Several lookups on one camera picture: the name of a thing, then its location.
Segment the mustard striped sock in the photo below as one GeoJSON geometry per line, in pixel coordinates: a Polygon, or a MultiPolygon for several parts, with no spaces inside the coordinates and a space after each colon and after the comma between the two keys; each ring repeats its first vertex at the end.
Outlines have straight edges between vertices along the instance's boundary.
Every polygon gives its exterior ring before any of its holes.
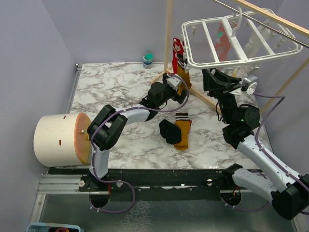
{"type": "Polygon", "coordinates": [[[187,150],[189,147],[188,134],[190,131],[189,114],[188,113],[176,113],[175,125],[181,129],[182,141],[174,145],[177,150],[187,150]]]}

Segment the white plastic sock hanger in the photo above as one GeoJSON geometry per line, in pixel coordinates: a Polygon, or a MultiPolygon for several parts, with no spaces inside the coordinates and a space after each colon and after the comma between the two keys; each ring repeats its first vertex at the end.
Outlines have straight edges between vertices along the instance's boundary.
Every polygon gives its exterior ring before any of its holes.
{"type": "MultiPolygon", "coordinates": [[[[195,28],[192,28],[192,26],[188,26],[186,29],[192,48],[194,61],[197,63],[212,62],[213,59],[210,54],[210,47],[206,41],[207,38],[202,25],[196,25],[195,28]]],[[[251,33],[252,31],[250,26],[246,24],[246,20],[243,20],[239,30],[236,33],[237,39],[242,48],[244,48],[245,45],[248,43],[251,33]]],[[[281,46],[278,46],[277,43],[279,39],[280,35],[277,34],[267,40],[268,44],[274,50],[274,52],[279,53],[294,49],[295,46],[290,40],[286,40],[281,46]]]]}

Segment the black sock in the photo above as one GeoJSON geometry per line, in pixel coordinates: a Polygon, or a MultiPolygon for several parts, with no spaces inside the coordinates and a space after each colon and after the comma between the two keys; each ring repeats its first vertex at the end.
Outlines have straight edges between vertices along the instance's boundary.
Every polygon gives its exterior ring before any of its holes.
{"type": "Polygon", "coordinates": [[[166,119],[159,123],[159,132],[168,144],[175,145],[182,141],[181,129],[166,119]]]}

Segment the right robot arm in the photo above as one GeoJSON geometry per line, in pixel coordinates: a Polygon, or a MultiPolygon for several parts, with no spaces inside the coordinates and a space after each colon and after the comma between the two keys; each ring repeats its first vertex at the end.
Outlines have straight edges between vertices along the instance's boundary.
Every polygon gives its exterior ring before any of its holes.
{"type": "Polygon", "coordinates": [[[241,165],[233,164],[224,170],[222,184],[227,189],[244,187],[271,203],[275,211],[284,219],[291,220],[309,205],[309,176],[301,175],[282,162],[259,141],[258,135],[264,118],[259,108],[238,105],[236,95],[255,95],[257,78],[231,77],[218,69],[203,69],[203,89],[208,96],[217,100],[225,141],[247,156],[266,178],[251,173],[241,165]]]}

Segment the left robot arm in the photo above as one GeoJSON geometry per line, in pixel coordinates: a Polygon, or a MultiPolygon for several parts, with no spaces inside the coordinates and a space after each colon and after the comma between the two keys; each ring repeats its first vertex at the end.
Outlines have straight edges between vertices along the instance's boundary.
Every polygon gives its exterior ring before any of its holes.
{"type": "Polygon", "coordinates": [[[87,128],[92,159],[90,185],[100,191],[106,187],[110,149],[119,140],[125,126],[152,120],[158,113],[180,110],[189,98],[187,83],[177,74],[165,74],[163,82],[151,84],[146,97],[129,108],[105,105],[87,128]]]}

